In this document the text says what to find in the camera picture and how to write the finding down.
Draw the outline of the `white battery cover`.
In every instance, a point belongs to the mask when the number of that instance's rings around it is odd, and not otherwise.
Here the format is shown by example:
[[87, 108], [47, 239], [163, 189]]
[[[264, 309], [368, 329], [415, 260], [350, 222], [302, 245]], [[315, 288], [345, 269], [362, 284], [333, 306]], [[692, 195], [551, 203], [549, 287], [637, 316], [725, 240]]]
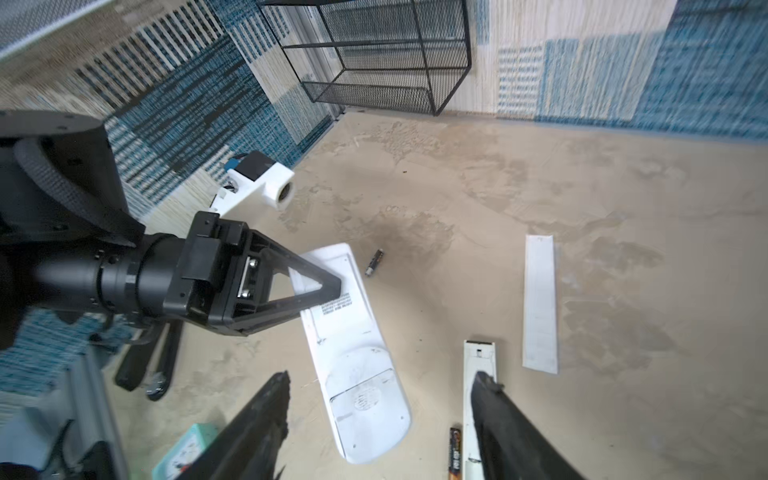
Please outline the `white battery cover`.
[[557, 301], [554, 238], [527, 235], [525, 243], [524, 368], [558, 374]]

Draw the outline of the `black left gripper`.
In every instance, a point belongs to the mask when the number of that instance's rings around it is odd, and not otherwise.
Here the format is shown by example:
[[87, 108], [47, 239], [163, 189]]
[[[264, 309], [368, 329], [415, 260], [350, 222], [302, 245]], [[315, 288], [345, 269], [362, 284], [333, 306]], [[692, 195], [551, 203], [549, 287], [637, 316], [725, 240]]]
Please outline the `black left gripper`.
[[[293, 270], [320, 285], [270, 300], [274, 273]], [[342, 281], [247, 223], [196, 214], [190, 236], [158, 233], [137, 246], [106, 250], [98, 306], [145, 319], [182, 320], [206, 330], [248, 336], [335, 300]]]

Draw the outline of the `white air conditioner remote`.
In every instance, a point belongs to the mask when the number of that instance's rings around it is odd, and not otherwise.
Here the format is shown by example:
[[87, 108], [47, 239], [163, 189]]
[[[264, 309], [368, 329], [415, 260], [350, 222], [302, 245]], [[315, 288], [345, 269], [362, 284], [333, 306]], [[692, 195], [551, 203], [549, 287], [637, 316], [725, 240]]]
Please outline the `white air conditioner remote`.
[[405, 438], [410, 406], [350, 246], [303, 258], [341, 279], [340, 296], [302, 311], [301, 322], [337, 449], [351, 464], [368, 463]]

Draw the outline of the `black gold AAA battery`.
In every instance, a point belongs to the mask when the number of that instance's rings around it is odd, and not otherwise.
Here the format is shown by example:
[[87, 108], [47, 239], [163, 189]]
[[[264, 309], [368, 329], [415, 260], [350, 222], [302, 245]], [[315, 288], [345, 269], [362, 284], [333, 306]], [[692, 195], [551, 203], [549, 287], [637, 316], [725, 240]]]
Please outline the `black gold AAA battery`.
[[461, 479], [461, 463], [462, 463], [462, 432], [458, 427], [451, 427], [449, 430], [449, 464], [448, 464], [448, 479], [460, 480]]

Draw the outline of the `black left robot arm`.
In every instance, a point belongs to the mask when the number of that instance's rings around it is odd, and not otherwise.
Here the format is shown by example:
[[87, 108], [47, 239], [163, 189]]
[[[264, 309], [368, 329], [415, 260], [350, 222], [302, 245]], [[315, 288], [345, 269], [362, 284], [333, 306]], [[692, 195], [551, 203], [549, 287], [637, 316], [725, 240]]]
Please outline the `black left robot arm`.
[[104, 124], [47, 111], [1, 114], [1, 345], [26, 312], [64, 322], [124, 315], [247, 336], [337, 299], [341, 279], [212, 210], [185, 237], [133, 218]]

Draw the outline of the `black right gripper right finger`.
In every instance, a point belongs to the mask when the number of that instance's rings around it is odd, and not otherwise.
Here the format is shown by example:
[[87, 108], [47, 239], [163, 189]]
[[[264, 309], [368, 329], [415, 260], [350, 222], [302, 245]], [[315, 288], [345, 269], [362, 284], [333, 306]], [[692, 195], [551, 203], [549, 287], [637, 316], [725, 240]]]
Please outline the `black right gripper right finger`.
[[486, 479], [583, 479], [492, 376], [476, 373], [470, 399]]

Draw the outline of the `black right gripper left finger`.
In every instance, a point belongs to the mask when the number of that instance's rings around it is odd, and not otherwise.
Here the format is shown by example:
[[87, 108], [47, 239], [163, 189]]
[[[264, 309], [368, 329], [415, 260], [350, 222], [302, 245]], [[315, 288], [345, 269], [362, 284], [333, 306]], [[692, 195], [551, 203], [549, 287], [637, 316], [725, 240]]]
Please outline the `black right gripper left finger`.
[[288, 436], [289, 401], [289, 374], [277, 372], [180, 477], [279, 479], [283, 471], [276, 463]]

